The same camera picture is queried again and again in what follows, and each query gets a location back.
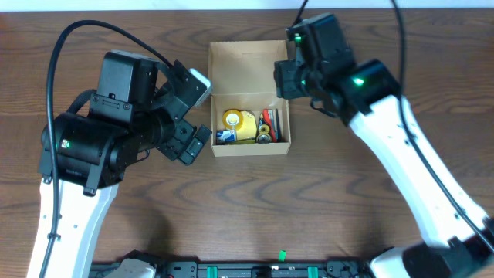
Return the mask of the white blue staples box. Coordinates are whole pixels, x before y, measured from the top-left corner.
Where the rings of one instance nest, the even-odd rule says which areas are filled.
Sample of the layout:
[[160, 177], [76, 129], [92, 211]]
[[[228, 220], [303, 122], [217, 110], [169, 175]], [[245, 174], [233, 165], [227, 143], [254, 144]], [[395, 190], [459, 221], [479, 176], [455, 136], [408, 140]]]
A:
[[216, 132], [216, 144], [230, 144], [237, 141], [236, 130], [226, 129]]

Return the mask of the yellow tape roll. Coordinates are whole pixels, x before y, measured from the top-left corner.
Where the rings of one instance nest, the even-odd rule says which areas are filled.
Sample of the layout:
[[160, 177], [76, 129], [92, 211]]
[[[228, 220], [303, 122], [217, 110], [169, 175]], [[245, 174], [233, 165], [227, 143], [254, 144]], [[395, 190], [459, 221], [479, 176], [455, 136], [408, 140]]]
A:
[[227, 110], [223, 113], [222, 123], [229, 130], [239, 130], [243, 123], [244, 117], [240, 110]]

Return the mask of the yellow sticky notepad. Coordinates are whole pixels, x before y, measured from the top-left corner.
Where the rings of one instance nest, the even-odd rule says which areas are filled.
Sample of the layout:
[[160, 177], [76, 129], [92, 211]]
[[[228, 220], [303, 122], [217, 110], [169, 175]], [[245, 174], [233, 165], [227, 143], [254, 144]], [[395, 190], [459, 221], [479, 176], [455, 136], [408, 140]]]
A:
[[243, 116], [243, 122], [242, 126], [236, 131], [237, 140], [253, 139], [257, 133], [255, 115], [247, 110], [243, 110], [241, 115]]

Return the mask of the black correction tape dispenser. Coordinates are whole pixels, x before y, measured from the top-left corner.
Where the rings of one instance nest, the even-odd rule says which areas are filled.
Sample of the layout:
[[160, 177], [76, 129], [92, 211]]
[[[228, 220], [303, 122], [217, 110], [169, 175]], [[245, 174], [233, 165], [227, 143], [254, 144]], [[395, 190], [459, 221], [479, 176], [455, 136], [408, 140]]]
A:
[[259, 116], [258, 133], [255, 141], [258, 144], [269, 144], [272, 142], [272, 137], [270, 134], [271, 127], [266, 122], [264, 116], [261, 114]]

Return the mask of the red black stapler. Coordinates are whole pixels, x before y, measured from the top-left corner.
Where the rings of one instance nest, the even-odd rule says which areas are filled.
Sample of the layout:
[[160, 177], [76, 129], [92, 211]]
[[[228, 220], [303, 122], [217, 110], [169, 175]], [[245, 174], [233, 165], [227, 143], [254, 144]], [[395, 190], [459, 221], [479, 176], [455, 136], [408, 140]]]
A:
[[279, 132], [278, 132], [278, 122], [275, 119], [274, 110], [264, 109], [262, 111], [262, 115], [265, 119], [265, 122], [269, 125], [272, 142], [277, 143], [279, 141]]

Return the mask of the brown cardboard box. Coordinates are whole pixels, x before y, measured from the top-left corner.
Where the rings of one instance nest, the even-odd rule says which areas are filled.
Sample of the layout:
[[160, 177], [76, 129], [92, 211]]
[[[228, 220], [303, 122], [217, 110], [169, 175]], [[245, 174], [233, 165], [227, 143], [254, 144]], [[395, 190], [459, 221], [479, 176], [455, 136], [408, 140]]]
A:
[[289, 101], [276, 96], [274, 62], [286, 60], [283, 40], [212, 42], [209, 46], [208, 78], [212, 82], [211, 128], [223, 131], [226, 111], [247, 110], [259, 117], [271, 110], [280, 141], [269, 144], [223, 144], [215, 135], [211, 149], [216, 157], [282, 155], [289, 152], [291, 130]]

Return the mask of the yellow highlighter pen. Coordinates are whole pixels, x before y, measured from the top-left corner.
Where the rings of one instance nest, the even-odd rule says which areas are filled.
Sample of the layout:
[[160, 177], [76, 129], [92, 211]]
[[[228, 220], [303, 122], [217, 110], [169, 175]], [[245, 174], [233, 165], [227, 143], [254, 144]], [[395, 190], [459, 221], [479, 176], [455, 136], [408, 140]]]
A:
[[243, 144], [254, 144], [254, 143], [255, 143], [255, 139], [250, 138], [250, 139], [231, 142], [231, 145], [243, 145]]

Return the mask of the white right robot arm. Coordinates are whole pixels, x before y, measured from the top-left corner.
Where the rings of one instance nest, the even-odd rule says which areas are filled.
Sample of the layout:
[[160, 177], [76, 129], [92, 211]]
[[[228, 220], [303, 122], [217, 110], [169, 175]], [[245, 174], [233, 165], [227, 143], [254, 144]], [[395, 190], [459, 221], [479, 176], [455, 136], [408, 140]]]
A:
[[375, 277], [468, 277], [493, 262], [493, 220], [452, 176], [419, 127], [400, 83], [379, 60], [357, 63], [337, 18], [325, 13], [286, 29], [293, 59], [275, 63], [277, 95], [349, 127], [382, 163], [421, 233], [368, 264]]

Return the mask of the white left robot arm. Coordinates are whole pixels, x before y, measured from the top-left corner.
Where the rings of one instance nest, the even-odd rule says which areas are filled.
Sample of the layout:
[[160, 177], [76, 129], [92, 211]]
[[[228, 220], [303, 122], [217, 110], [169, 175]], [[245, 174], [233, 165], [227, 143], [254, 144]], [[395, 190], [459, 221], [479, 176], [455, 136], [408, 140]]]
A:
[[81, 93], [42, 131], [41, 207], [30, 277], [86, 277], [127, 167], [158, 150], [190, 165], [211, 131], [185, 120], [211, 81], [179, 62], [108, 52], [95, 90]]

